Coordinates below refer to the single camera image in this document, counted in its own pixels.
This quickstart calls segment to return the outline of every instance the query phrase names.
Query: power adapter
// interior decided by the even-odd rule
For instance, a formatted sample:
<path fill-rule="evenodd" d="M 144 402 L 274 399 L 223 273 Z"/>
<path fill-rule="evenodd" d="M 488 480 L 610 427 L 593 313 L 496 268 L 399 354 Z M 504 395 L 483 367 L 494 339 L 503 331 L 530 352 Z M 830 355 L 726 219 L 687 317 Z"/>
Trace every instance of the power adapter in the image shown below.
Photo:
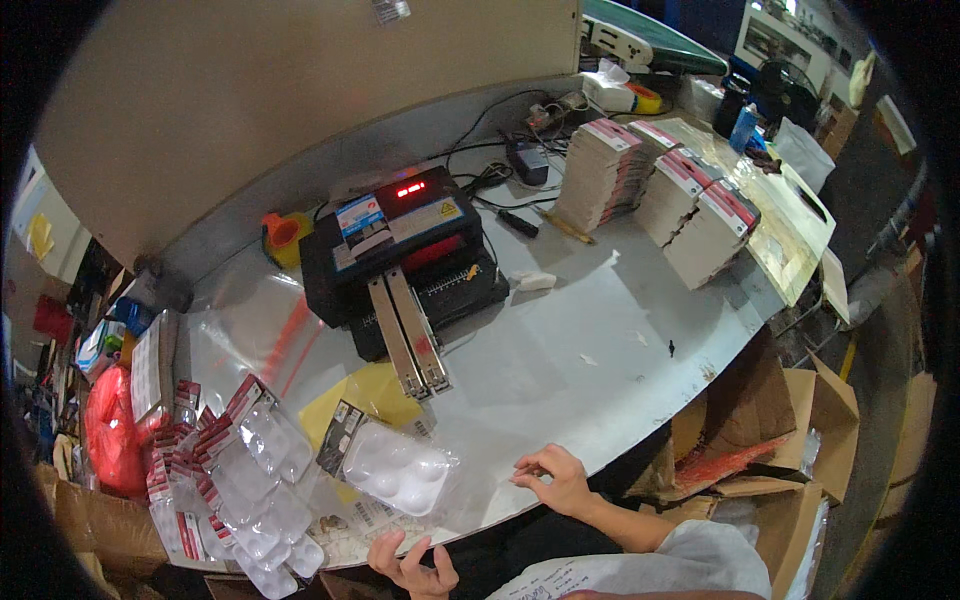
<path fill-rule="evenodd" d="M 550 167 L 536 144 L 509 140 L 507 142 L 507 160 L 514 167 L 514 172 L 520 177 L 520 180 L 527 185 L 544 185 L 546 183 L 546 176 Z"/>

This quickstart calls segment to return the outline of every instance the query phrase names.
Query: screwdriver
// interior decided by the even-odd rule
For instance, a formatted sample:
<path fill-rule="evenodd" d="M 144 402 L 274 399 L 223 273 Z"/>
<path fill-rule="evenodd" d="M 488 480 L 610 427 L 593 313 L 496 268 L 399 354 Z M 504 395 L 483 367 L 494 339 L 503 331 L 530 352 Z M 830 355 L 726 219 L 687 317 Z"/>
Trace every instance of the screwdriver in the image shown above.
<path fill-rule="evenodd" d="M 530 223 L 529 221 L 524 221 L 509 210 L 504 210 L 501 208 L 500 210 L 496 211 L 496 216 L 511 228 L 515 229 L 522 235 L 529 237 L 530 239 L 534 239 L 537 237 L 537 234 L 540 233 L 539 227 Z"/>

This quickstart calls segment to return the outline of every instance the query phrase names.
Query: red digital display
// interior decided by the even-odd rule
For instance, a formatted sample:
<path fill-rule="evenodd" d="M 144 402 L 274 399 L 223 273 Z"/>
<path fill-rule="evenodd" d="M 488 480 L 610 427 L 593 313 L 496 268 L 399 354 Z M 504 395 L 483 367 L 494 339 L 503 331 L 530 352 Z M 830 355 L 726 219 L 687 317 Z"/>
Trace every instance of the red digital display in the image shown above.
<path fill-rule="evenodd" d="M 410 187 L 405 187 L 405 188 L 403 188 L 403 189 L 401 189 L 401 190 L 397 190 L 396 196 L 397 196 L 398 198 L 403 198 L 403 197 L 406 196 L 407 194 L 412 194 L 413 192 L 417 192 L 417 191 L 422 190 L 424 187 L 426 187 L 426 184 L 423 183 L 423 181 L 421 181 L 420 183 L 414 183 L 414 184 L 411 185 Z"/>

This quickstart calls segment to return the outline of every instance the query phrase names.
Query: white paint palette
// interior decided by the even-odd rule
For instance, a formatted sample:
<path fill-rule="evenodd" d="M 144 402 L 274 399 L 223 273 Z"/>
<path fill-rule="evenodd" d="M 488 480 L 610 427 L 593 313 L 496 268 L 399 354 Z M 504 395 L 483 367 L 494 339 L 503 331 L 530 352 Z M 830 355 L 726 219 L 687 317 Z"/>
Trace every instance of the white paint palette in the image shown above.
<path fill-rule="evenodd" d="M 357 429 L 343 466 L 348 483 L 412 516 L 433 510 L 449 468 L 440 450 L 376 421 Z"/>

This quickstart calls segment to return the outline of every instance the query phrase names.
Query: human arm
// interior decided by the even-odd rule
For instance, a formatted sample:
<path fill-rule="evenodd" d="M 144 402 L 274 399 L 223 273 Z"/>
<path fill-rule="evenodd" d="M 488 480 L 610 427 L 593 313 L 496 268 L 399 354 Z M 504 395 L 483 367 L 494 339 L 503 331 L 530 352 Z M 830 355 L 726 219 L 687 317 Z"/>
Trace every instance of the human arm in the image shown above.
<path fill-rule="evenodd" d="M 441 544 L 434 546 L 433 562 L 437 568 L 427 568 L 420 564 L 420 559 L 430 546 L 430 536 L 418 540 L 401 560 L 396 557 L 396 549 L 405 537 L 402 531 L 392 531 L 374 540 L 367 553 L 367 563 L 409 591 L 410 600 L 446 600 L 460 581 L 446 548 Z"/>
<path fill-rule="evenodd" d="M 604 500 L 587 486 L 584 464 L 566 448 L 547 444 L 515 464 L 511 481 L 528 488 L 561 515 L 572 516 L 596 527 L 627 552 L 654 552 L 676 525 L 658 516 L 630 511 Z M 549 484 L 540 476 L 549 474 Z"/>

